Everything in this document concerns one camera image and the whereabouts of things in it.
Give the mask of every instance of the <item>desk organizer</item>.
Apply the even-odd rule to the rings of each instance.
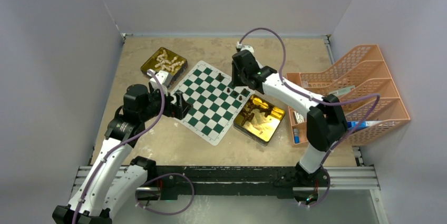
[[[345,139],[344,144],[367,145],[382,135],[408,123],[410,116],[397,91],[388,66],[377,45],[359,45],[354,47],[326,71],[320,73],[287,73],[289,81],[321,95],[328,95],[351,85],[355,88],[345,95],[339,96],[340,101],[347,101],[371,93],[379,93],[380,101],[367,121],[380,120],[369,128],[357,131]],[[375,98],[354,104],[343,105],[347,121],[359,121],[374,103]],[[299,129],[300,142],[294,147],[307,145],[306,121],[295,123],[293,109],[288,107],[290,128]]]

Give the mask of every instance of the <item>gray wall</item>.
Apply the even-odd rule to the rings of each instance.
[[[67,203],[120,51],[101,0],[0,0],[0,223]]]
[[[340,58],[378,43],[412,121],[363,148],[390,223],[445,223],[447,213],[447,0],[353,0],[335,29]]]
[[[329,34],[351,0],[105,0],[120,31],[231,35],[268,26],[287,35]]]

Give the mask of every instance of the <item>green and white chessboard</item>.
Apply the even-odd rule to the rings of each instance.
[[[221,81],[217,80],[219,73],[223,76]],[[247,90],[245,94],[242,94],[243,89]],[[176,90],[182,91],[184,99],[192,104],[189,113],[179,122],[214,146],[219,144],[254,93],[247,87],[233,87],[230,76],[204,61],[198,62],[171,93]]]

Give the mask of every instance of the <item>beige tabletop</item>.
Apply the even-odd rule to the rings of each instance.
[[[92,162],[96,160],[104,139],[107,124],[115,110],[122,105],[129,85],[148,84],[140,66],[161,46],[188,60],[191,69],[205,61],[231,76],[231,56],[235,53],[236,38],[148,38],[128,37],[113,81]],[[330,66],[321,39],[284,40],[287,49],[286,72],[320,72]],[[279,69],[282,60],[280,43],[274,38],[247,38],[244,44],[255,49],[262,65]],[[261,95],[268,102],[287,110],[287,105],[272,97]],[[149,126],[153,119],[146,123]],[[286,116],[270,143],[265,147],[231,127],[217,146],[213,146],[172,118],[162,117],[159,123],[142,136],[124,164],[140,155],[156,160],[159,165],[295,165],[306,148],[293,148],[290,121]],[[356,166],[352,148],[340,146],[326,160],[326,166]]]

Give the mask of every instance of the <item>plastic organizer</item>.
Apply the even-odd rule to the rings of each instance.
[[[382,122],[351,134],[343,144],[366,145],[410,121],[410,116],[377,45],[354,47],[326,71],[287,73],[286,77],[289,81],[321,95],[354,85],[353,90],[338,97],[340,101],[355,99],[371,93],[381,95],[379,103],[366,120]],[[363,102],[343,105],[347,121],[359,121],[374,100],[375,98],[372,98]],[[308,143],[306,122],[297,124],[293,111],[291,107],[288,107],[290,127],[292,135],[294,128],[299,129],[300,140],[298,144],[292,141],[293,146],[305,146]]]

